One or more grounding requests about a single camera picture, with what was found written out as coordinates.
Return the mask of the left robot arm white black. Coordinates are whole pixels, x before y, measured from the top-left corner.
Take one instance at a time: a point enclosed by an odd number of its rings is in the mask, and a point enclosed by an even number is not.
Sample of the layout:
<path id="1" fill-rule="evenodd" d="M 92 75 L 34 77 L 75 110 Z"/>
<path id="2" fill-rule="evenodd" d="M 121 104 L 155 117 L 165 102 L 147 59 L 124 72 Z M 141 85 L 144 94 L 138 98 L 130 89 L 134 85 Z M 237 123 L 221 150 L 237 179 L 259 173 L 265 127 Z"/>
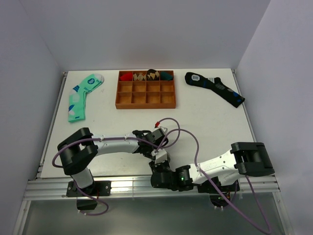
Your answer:
<path id="1" fill-rule="evenodd" d="M 123 136 L 106 137 L 96 136 L 84 127 L 57 146 L 60 168 L 76 182 L 83 195 L 91 195 L 95 182 L 88 165 L 93 158 L 112 153 L 138 153 L 150 159 L 152 165 L 169 163 L 169 155 L 164 150 L 168 143 L 166 133 L 165 128 L 158 127 L 154 131 L 134 130 Z"/>

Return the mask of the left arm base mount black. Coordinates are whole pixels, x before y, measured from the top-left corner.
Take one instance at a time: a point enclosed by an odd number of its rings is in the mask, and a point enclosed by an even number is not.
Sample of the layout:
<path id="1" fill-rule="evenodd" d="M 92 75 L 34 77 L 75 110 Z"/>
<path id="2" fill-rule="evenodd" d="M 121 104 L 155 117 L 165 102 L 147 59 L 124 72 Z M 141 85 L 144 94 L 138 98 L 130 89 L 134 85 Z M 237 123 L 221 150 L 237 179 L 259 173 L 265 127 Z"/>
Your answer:
<path id="1" fill-rule="evenodd" d="M 111 181 L 94 181 L 86 188 L 78 188 L 75 181 L 70 181 L 67 186 L 66 197 L 76 198 L 76 208 L 85 216 L 99 216 L 109 210 L 109 205 L 100 199 L 101 196 L 109 196 L 111 193 Z M 103 212 L 92 213 L 100 204 L 106 208 Z"/>

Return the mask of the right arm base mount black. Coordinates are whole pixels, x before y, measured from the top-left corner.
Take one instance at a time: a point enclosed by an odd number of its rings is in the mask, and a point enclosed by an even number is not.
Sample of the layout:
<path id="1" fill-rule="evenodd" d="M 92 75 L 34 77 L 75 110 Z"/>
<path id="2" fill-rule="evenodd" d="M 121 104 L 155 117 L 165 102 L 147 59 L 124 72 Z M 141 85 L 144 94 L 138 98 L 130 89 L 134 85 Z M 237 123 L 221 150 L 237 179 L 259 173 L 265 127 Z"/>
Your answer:
<path id="1" fill-rule="evenodd" d="M 228 186 L 222 186 L 218 177 L 212 178 L 212 181 L 216 184 L 223 195 L 232 202 L 235 199 L 237 192 L 240 190 L 239 182 L 236 180 L 233 184 Z M 229 204 L 223 199 L 223 197 L 216 191 L 212 184 L 207 180 L 204 183 L 197 186 L 198 193 L 210 194 L 210 201 L 214 207 L 222 209 Z"/>

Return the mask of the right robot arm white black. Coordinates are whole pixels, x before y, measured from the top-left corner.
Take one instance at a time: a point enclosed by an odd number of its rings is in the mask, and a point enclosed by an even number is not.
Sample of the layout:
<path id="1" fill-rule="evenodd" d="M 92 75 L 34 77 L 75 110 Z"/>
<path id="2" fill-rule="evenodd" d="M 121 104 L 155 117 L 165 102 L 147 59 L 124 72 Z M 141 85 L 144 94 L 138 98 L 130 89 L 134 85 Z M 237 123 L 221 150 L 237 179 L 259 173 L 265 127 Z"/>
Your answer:
<path id="1" fill-rule="evenodd" d="M 154 188 L 189 191 L 198 187 L 199 193 L 233 191 L 235 182 L 244 176 L 263 177 L 274 174 L 265 145 L 261 142 L 236 142 L 224 154 L 208 161 L 189 164 L 171 170 L 165 149 L 153 153 L 150 179 Z"/>

